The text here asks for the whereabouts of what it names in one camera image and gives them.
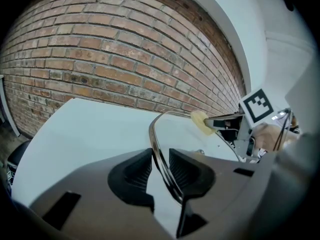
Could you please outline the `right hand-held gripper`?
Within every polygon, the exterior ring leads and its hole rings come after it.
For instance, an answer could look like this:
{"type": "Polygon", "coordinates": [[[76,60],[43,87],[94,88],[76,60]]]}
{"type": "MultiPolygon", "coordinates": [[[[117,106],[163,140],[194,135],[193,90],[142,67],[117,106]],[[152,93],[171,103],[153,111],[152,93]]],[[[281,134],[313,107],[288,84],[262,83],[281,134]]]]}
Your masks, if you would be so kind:
{"type": "Polygon", "coordinates": [[[258,88],[239,101],[237,113],[212,116],[204,124],[221,130],[222,137],[231,144],[241,162],[257,163],[258,158],[254,129],[267,117],[274,115],[274,108],[263,88],[258,88]]]}

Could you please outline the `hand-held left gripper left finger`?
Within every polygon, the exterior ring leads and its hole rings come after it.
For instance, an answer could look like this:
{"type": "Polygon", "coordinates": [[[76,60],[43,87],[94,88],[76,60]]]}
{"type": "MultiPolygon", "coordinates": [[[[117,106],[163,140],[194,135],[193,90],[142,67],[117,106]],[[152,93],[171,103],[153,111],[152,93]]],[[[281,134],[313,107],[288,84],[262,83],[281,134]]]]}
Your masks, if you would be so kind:
{"type": "Polygon", "coordinates": [[[59,239],[172,240],[154,217],[147,193],[151,148],[92,162],[72,171],[31,204],[59,239]]]}

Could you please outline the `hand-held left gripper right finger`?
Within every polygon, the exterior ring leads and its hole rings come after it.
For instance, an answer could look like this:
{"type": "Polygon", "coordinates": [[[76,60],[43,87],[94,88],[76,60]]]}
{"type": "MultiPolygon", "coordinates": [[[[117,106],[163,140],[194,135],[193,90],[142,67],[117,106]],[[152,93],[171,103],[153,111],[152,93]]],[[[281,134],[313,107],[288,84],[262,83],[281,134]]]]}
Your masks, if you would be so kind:
{"type": "Polygon", "coordinates": [[[275,160],[243,163],[171,148],[169,169],[182,192],[177,239],[249,239],[275,160]]]}

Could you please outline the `yellow sponge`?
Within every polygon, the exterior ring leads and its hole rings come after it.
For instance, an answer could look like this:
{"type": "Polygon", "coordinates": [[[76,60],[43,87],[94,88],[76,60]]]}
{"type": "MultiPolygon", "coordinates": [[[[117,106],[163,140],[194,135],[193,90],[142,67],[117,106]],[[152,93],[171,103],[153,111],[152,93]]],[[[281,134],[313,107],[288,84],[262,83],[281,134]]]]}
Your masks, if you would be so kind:
{"type": "Polygon", "coordinates": [[[208,119],[209,117],[205,112],[201,110],[192,111],[190,113],[190,118],[205,135],[210,136],[217,132],[215,129],[206,126],[205,119],[208,119]]]}

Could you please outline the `person's right hand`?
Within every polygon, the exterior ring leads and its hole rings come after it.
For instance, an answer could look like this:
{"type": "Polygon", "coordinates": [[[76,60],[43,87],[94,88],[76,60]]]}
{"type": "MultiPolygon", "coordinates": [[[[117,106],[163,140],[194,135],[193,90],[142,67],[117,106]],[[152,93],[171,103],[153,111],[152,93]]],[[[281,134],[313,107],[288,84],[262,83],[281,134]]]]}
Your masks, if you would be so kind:
{"type": "MultiPolygon", "coordinates": [[[[282,128],[278,125],[263,123],[256,126],[252,130],[252,137],[255,139],[255,148],[264,149],[267,152],[272,152],[278,136],[280,135],[282,128]]],[[[280,143],[279,151],[285,148],[287,145],[297,141],[300,137],[299,134],[291,131],[284,131],[286,137],[283,137],[280,143]]]]}

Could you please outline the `white table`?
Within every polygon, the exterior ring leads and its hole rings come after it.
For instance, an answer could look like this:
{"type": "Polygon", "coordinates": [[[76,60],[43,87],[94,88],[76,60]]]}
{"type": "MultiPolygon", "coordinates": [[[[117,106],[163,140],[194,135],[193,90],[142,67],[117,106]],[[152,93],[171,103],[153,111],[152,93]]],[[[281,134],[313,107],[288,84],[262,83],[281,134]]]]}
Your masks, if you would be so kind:
{"type": "MultiPolygon", "coordinates": [[[[73,98],[39,129],[23,154],[14,176],[12,199],[27,208],[52,185],[87,164],[151,146],[149,126],[157,112],[73,98]]],[[[155,124],[166,160],[171,148],[203,150],[207,157],[236,161],[233,149],[217,134],[205,135],[190,118],[163,115],[155,124]]],[[[159,224],[171,236],[180,208],[153,166],[147,192],[155,197],[159,224]]]]}

